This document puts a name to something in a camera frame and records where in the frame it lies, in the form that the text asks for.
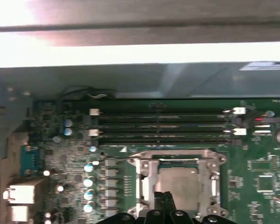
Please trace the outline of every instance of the mounting hole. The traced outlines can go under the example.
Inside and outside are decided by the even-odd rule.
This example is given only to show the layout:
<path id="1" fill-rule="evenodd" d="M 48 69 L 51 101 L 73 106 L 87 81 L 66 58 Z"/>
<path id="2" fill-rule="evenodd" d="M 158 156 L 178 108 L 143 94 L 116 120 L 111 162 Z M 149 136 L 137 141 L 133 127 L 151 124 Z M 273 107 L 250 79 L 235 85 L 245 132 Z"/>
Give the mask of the mounting hole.
<path id="1" fill-rule="evenodd" d="M 219 157 L 220 162 L 224 162 L 226 159 L 224 157 Z"/>
<path id="2" fill-rule="evenodd" d="M 226 216 L 226 211 L 221 211 L 221 216 L 225 217 Z"/>

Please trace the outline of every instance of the green circuit board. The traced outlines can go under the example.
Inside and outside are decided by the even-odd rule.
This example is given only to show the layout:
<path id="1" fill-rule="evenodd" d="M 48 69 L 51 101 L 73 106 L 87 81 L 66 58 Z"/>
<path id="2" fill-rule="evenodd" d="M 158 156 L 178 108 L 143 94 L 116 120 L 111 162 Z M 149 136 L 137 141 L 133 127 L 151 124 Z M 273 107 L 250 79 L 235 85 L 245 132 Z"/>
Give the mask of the green circuit board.
<path id="1" fill-rule="evenodd" d="M 46 209 L 70 208 L 68 223 L 71 224 L 96 223 L 105 217 L 106 208 L 101 207 L 100 178 L 102 173 L 106 172 L 106 167 L 97 165 L 88 173 L 84 170 L 86 164 L 100 161 L 102 157 L 126 158 L 144 150 L 207 148 L 224 154 L 227 158 L 227 162 L 220 166 L 221 207 L 228 211 L 227 219 L 238 224 L 280 223 L 280 204 L 275 200 L 280 197 L 280 143 L 275 136 L 280 128 L 278 124 L 253 126 L 247 129 L 246 135 L 231 136 L 228 133 L 211 133 L 212 129 L 231 126 L 228 122 L 216 123 L 209 125 L 210 133 L 203 136 L 211 138 L 214 142 L 205 143 L 184 140 L 193 137 L 201 138 L 195 133 L 190 134 L 191 138 L 187 134 L 169 136 L 175 137 L 177 141 L 157 141 L 157 144 L 141 140 L 133 141 L 135 135 L 132 133 L 125 136 L 111 133 L 108 137 L 101 138 L 102 141 L 99 141 L 98 145 L 91 147 L 94 138 L 86 140 L 84 136 L 85 131 L 94 125 L 85 122 L 85 116 L 89 116 L 90 109 L 99 109 L 98 117 L 103 116 L 104 112 L 108 114 L 107 112 L 111 111 L 117 113 L 117 118 L 122 116 L 123 120 L 128 120 L 128 117 L 125 118 L 127 115 L 120 115 L 120 113 L 179 111 L 186 114 L 187 111 L 217 112 L 234 107 L 245 107 L 249 111 L 271 111 L 274 112 L 275 117 L 280 116 L 280 99 L 76 101 L 63 102 L 61 113 L 56 112 L 55 102 L 35 103 L 35 119 L 30 124 L 30 145 L 39 148 L 41 160 L 45 164 L 43 169 L 54 168 L 57 171 L 56 175 L 50 177 L 50 193 L 46 198 Z M 196 117 L 197 122 L 203 123 L 204 119 L 205 117 Z M 65 121 L 70 121 L 72 124 L 65 124 Z M 117 125 L 115 130 L 122 133 L 122 123 L 113 124 L 112 121 L 109 123 Z M 65 135 L 66 128 L 71 132 Z M 131 126 L 129 130 L 132 132 L 133 128 L 135 126 Z M 104 131 L 100 132 L 100 128 L 98 132 L 98 135 L 104 135 Z M 240 142 L 231 144 L 215 141 L 226 138 L 240 139 Z M 84 206 L 89 203 L 84 198 L 85 192 L 89 190 L 85 187 L 84 180 L 89 176 L 94 178 L 93 185 L 89 188 L 95 192 L 91 200 L 93 207 L 91 213 L 84 211 Z M 116 178 L 117 188 L 116 210 L 128 211 L 136 204 L 135 166 L 125 160 L 117 161 L 114 178 Z M 69 188 L 62 193 L 57 192 L 56 185 L 64 182 L 69 184 Z"/>

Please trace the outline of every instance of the solid capacitor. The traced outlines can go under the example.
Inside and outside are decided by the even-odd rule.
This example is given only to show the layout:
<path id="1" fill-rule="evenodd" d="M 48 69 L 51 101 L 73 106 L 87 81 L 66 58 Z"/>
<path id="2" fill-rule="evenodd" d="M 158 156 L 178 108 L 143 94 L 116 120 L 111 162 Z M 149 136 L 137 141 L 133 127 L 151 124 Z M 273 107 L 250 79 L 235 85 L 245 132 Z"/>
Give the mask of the solid capacitor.
<path id="1" fill-rule="evenodd" d="M 73 131 L 70 128 L 65 128 L 65 130 L 63 131 L 63 134 L 66 136 L 70 136 L 73 134 Z"/>
<path id="2" fill-rule="evenodd" d="M 84 205 L 83 210 L 86 213 L 91 213 L 93 210 L 93 207 L 90 204 L 86 204 L 86 205 Z"/>
<path id="3" fill-rule="evenodd" d="M 92 164 L 90 164 L 90 163 L 88 163 L 88 164 L 86 164 L 85 166 L 84 166 L 84 170 L 86 171 L 86 172 L 91 172 L 91 171 L 93 171 L 93 165 Z"/>
<path id="4" fill-rule="evenodd" d="M 70 119 L 65 120 L 65 121 L 64 121 L 64 126 L 65 126 L 65 127 L 71 127 L 71 126 L 73 126 L 72 120 L 70 120 Z"/>
<path id="5" fill-rule="evenodd" d="M 87 200 L 87 201 L 90 201 L 90 200 L 93 199 L 94 194 L 95 194 L 95 191 L 93 189 L 90 189 L 90 190 L 85 192 L 84 199 Z"/>

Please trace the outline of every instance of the white slot latch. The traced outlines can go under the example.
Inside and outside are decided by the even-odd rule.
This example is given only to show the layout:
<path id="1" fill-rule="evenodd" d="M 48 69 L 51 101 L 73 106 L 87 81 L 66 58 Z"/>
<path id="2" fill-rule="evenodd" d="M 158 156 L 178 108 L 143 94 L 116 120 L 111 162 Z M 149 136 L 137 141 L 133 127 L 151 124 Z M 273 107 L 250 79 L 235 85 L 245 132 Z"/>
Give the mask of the white slot latch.
<path id="1" fill-rule="evenodd" d="M 233 114 L 246 114 L 246 108 L 245 107 L 234 107 L 232 113 Z"/>
<path id="2" fill-rule="evenodd" d="M 247 135 L 247 129 L 245 128 L 234 128 L 234 135 Z"/>

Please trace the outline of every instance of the chip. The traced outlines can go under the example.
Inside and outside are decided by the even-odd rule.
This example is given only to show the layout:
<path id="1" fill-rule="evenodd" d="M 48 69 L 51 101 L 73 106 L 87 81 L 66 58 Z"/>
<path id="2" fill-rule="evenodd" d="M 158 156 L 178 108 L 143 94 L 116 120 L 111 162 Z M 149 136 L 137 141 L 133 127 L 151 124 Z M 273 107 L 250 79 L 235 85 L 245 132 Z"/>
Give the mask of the chip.
<path id="1" fill-rule="evenodd" d="M 82 181 L 82 176 L 81 175 L 75 175 L 75 181 L 77 181 L 77 182 Z"/>
<path id="2" fill-rule="evenodd" d="M 61 204 L 67 204 L 69 202 L 69 199 L 67 197 L 63 197 L 61 199 Z"/>
<path id="3" fill-rule="evenodd" d="M 66 155 L 61 155 L 60 156 L 60 161 L 61 162 L 66 162 L 66 159 L 67 159 Z"/>
<path id="4" fill-rule="evenodd" d="M 47 149 L 45 153 L 46 153 L 46 155 L 53 155 L 53 150 Z"/>
<path id="5" fill-rule="evenodd" d="M 86 218 L 78 218 L 78 224 L 86 224 Z"/>
<path id="6" fill-rule="evenodd" d="M 198 210 L 200 195 L 199 176 L 196 168 L 174 167 L 159 170 L 156 191 L 170 191 L 176 207 L 183 210 Z"/>
<path id="7" fill-rule="evenodd" d="M 272 175 L 259 175 L 257 178 L 258 192 L 273 192 L 274 178 Z"/>

